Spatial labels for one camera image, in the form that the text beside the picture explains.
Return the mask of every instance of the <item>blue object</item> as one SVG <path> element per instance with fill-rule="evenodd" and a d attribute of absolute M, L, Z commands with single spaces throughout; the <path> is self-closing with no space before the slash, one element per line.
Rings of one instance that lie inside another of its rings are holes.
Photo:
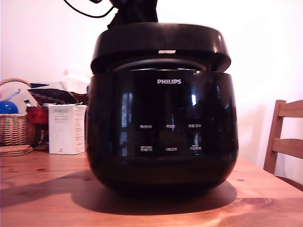
<path fill-rule="evenodd" d="M 18 108 L 17 106 L 10 101 L 1 101 L 0 102 L 0 114 L 17 114 Z"/>

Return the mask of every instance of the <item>table surface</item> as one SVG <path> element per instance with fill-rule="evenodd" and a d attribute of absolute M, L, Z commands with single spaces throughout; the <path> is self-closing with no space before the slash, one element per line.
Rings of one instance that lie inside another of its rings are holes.
<path fill-rule="evenodd" d="M 227 181 L 192 199 L 142 201 L 107 190 L 85 153 L 1 158 L 1 226 L 302 227 L 303 192 L 239 158 Z"/>

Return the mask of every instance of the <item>chair backrest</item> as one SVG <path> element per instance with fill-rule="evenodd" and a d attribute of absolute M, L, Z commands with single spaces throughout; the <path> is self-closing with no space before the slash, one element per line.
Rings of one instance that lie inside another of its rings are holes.
<path fill-rule="evenodd" d="M 303 140 L 280 139 L 284 117 L 303 118 L 303 100 L 292 103 L 276 100 L 264 163 L 264 170 L 271 174 L 275 173 L 278 153 L 303 158 Z"/>

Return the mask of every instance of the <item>black cable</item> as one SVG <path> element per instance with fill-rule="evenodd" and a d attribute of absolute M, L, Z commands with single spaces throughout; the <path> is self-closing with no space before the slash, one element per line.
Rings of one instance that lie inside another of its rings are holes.
<path fill-rule="evenodd" d="M 81 13 L 82 15 L 85 15 L 85 16 L 87 16 L 87 17 L 92 17 L 92 18 L 103 18 L 103 17 L 106 17 L 106 16 L 114 9 L 114 7 L 112 7 L 112 8 L 109 9 L 109 11 L 107 11 L 106 14 L 103 14 L 103 15 L 101 15 L 101 16 L 93 16 L 93 15 L 89 15 L 89 14 L 83 13 L 83 12 L 81 12 L 80 10 L 77 10 L 77 9 L 76 9 L 74 6 L 72 6 L 67 0 L 63 0 L 63 1 L 65 1 L 65 3 L 66 3 L 67 5 L 69 5 L 69 7 L 71 7 L 73 10 L 77 11 L 78 13 Z"/>

